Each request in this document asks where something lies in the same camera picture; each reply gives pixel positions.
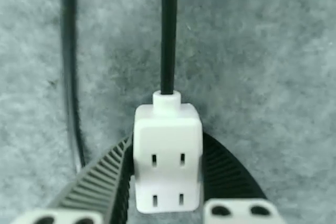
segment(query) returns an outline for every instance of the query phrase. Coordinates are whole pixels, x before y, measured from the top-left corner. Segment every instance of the black power cord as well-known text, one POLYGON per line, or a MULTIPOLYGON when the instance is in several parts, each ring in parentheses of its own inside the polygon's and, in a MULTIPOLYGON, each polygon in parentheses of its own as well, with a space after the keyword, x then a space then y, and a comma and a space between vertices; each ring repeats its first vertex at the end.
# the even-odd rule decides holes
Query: black power cord
POLYGON ((61 0, 61 46, 68 140, 76 173, 78 173, 86 162, 78 112, 76 12, 77 0, 61 0))
POLYGON ((161 94, 173 94, 177 0, 162 0, 161 94))
MULTIPOLYGON (((85 165, 77 89, 77 0, 61 0, 61 45, 68 139, 78 173, 85 165)), ((173 94, 177 0, 162 0, 161 93, 173 94)))

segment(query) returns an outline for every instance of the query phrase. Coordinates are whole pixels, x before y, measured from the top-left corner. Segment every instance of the white plug housing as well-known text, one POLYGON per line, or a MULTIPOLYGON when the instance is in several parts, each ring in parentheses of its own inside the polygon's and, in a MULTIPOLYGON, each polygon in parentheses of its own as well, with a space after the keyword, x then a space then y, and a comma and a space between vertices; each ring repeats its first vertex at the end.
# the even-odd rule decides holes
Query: white plug housing
POLYGON ((193 211, 201 196, 202 123, 181 94, 153 94, 135 112, 135 200, 144 214, 193 211))
POLYGON ((264 199, 210 199, 203 224, 286 224, 277 208, 264 199))
POLYGON ((74 210, 74 209, 35 209, 17 217, 12 224, 31 223, 52 223, 52 224, 74 224, 91 223, 103 224, 103 216, 95 211, 74 210))

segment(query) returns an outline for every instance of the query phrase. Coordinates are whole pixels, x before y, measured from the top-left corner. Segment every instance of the gray carpet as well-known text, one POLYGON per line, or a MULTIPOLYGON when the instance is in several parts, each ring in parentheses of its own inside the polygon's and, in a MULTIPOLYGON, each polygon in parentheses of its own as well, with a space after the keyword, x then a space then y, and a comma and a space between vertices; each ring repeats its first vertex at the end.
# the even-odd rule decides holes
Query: gray carpet
MULTIPOLYGON (((59 0, 0 0, 0 223, 73 179, 59 0)), ((160 0, 79 0, 82 129, 96 157, 159 88, 160 0)), ((336 0, 179 0, 176 89, 289 223, 336 220, 336 0)), ((201 223, 199 212, 129 223, 201 223)))

